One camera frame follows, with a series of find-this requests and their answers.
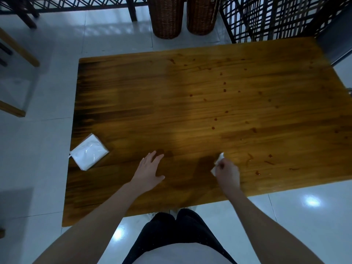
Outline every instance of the wooden table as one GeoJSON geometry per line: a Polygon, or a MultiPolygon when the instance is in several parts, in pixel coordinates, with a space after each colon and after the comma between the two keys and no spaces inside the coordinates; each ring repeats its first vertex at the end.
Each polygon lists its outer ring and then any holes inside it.
{"type": "Polygon", "coordinates": [[[258,195],[352,178],[352,102],[313,38],[83,58],[71,149],[90,133],[110,150],[69,162],[63,226],[128,182],[148,152],[165,180],[127,215],[224,200],[220,152],[258,195]]]}

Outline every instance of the wicker basket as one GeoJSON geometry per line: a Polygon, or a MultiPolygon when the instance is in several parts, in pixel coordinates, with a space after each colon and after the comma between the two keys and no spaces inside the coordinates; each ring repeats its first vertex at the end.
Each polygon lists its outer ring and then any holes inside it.
{"type": "Polygon", "coordinates": [[[156,37],[173,39],[181,32],[184,0],[147,0],[156,37]]]}
{"type": "Polygon", "coordinates": [[[207,35],[215,26],[220,0],[187,0],[187,29],[195,35],[207,35]]]}

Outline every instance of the white tissue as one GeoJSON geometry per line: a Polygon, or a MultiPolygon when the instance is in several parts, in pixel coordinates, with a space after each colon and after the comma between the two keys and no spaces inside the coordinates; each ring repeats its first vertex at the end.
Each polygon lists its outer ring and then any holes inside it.
{"type": "Polygon", "coordinates": [[[214,162],[215,167],[212,168],[212,170],[210,171],[214,176],[215,176],[215,170],[217,168],[217,164],[220,162],[220,160],[222,160],[224,158],[223,153],[221,153],[218,157],[218,160],[214,162]]]}
{"type": "Polygon", "coordinates": [[[91,133],[83,142],[70,152],[81,170],[88,170],[109,151],[101,141],[91,133]]]}

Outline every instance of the hand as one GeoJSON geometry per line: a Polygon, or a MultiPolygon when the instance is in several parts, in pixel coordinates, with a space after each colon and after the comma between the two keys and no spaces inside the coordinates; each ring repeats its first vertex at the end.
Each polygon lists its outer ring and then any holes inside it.
{"type": "Polygon", "coordinates": [[[133,184],[135,189],[140,191],[139,194],[143,194],[147,191],[150,191],[155,186],[157,186],[162,180],[165,179],[165,176],[155,176],[158,164],[160,160],[164,157],[163,154],[158,155],[152,162],[153,156],[155,156],[155,154],[156,151],[149,153],[140,161],[139,166],[130,182],[131,184],[133,184]]]}
{"type": "Polygon", "coordinates": [[[223,158],[215,169],[215,176],[221,190],[227,197],[233,191],[240,190],[240,172],[231,160],[223,158]]]}

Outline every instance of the left arm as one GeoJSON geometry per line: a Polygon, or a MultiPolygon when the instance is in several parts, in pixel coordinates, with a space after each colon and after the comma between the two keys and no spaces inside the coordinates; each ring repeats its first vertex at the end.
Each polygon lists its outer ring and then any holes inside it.
{"type": "Polygon", "coordinates": [[[165,178],[155,176],[164,156],[159,155],[152,162],[155,154],[156,151],[143,158],[130,182],[68,229],[33,264],[96,264],[134,200],[165,178]]]}

